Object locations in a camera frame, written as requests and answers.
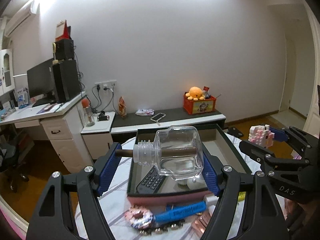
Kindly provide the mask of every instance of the orange octopus plush toy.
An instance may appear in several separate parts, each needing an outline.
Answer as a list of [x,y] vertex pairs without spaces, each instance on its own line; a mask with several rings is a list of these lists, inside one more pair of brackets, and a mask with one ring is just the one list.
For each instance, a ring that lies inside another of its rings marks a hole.
[[188,100],[204,100],[202,90],[199,87],[190,88],[189,93],[186,93],[186,97],[188,98]]

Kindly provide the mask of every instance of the remote control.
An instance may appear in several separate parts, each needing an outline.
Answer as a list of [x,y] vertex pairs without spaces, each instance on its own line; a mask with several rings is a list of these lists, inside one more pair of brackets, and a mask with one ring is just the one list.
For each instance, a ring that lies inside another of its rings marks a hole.
[[140,194],[157,193],[166,176],[159,175],[155,166],[148,172],[143,180],[137,185],[137,192]]

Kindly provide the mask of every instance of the brown stick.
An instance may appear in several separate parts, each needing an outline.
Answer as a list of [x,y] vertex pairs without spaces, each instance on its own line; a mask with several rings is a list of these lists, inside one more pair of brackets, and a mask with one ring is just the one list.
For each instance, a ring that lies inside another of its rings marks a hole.
[[[164,149],[161,151],[162,157],[179,157],[185,155],[195,155],[197,153],[196,147],[180,148],[180,149]],[[133,157],[133,150],[116,150],[117,157]]]

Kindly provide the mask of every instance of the monitor stand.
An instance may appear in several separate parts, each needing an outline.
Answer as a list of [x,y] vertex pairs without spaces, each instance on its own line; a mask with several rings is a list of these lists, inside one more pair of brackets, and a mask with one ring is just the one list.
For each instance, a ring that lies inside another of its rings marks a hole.
[[46,104],[54,104],[56,103],[56,99],[54,97],[47,97],[47,98],[41,98],[38,101],[36,101],[32,107],[40,106],[40,105],[46,105]]

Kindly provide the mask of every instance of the computer monitor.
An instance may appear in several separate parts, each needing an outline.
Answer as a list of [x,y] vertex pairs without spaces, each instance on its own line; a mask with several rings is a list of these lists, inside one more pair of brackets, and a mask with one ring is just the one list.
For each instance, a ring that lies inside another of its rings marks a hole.
[[27,71],[30,98],[41,94],[52,97],[52,94],[50,93],[53,90],[53,84],[50,75],[52,61],[53,58],[48,59]]

